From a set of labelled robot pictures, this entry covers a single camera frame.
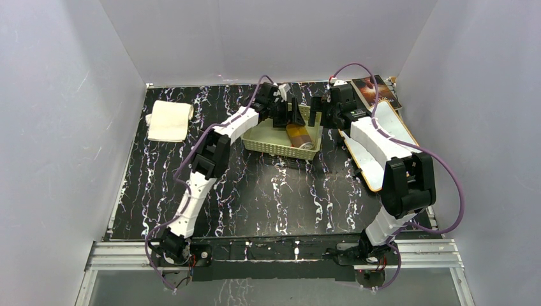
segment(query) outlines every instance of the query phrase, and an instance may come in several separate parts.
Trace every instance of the basket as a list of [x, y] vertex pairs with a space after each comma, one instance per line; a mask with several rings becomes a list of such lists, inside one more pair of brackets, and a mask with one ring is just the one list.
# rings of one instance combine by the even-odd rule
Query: basket
[[[291, 110], [291, 104], [288, 104], [288, 109]], [[310, 107], [299, 105], [299, 110], [304, 121], [308, 122]], [[321, 113], [317, 113], [315, 125], [313, 127], [306, 126], [306, 130], [314, 143], [313, 150], [292, 147], [285, 128], [272, 127], [272, 119], [267, 119], [247, 130], [241, 136], [241, 139], [248, 150], [311, 161], [321, 149], [323, 127], [320, 126], [320, 121]]]

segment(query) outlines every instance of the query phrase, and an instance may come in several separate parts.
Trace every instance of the book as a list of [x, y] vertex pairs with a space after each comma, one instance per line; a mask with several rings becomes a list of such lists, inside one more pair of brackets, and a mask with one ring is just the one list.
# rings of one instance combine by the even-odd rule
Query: book
[[[391, 89], [383, 81], [379, 75], [374, 76], [376, 78], [376, 83], [378, 84], [378, 90], [380, 93], [380, 101], [387, 100], [394, 108], [394, 110], [399, 110], [402, 108], [400, 102], [396, 96], [392, 93]], [[374, 107], [374, 101], [376, 99], [376, 90], [374, 84], [372, 84], [371, 77], [366, 78], [357, 78], [352, 80], [353, 88], [357, 92], [357, 96], [362, 101], [362, 104], [366, 106], [367, 109], [372, 109]]]

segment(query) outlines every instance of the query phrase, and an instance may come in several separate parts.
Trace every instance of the marble pattern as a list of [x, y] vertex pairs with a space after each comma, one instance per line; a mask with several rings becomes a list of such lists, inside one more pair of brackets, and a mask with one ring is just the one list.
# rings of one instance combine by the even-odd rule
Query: marble pattern
[[[293, 83], [309, 104], [325, 84]], [[173, 172], [204, 128], [238, 110], [254, 85], [149, 89], [130, 155], [108, 240], [140, 240], [173, 217], [184, 193]], [[195, 109], [183, 143], [151, 142], [144, 117], [157, 99], [191, 103]], [[251, 237], [360, 233], [378, 213], [379, 197], [353, 174], [354, 163], [335, 130], [323, 131], [323, 149], [313, 161], [248, 151], [232, 145], [229, 169], [211, 189], [198, 216], [194, 237]], [[185, 169], [183, 178], [189, 177]]]

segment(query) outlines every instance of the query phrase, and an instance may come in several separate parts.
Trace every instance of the white towel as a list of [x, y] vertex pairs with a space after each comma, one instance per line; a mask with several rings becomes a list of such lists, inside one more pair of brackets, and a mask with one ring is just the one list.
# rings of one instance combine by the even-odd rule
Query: white towel
[[193, 106], [156, 100], [152, 114], [145, 120], [149, 126], [149, 140], [182, 142], [188, 134], [188, 121], [193, 116]]

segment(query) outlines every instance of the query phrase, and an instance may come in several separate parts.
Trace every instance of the white wall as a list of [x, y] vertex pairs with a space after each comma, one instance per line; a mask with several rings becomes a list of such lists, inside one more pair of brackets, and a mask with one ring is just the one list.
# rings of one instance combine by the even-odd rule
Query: white wall
[[[439, 1], [398, 78], [408, 126], [465, 186], [452, 237], [481, 306], [541, 299], [540, 55], [539, 1]], [[457, 193], [437, 174], [448, 226]]]
[[200, 85], [397, 75], [436, 0], [101, 3], [145, 82]]
[[98, 0], [0, 6], [0, 305], [73, 305], [145, 87]]

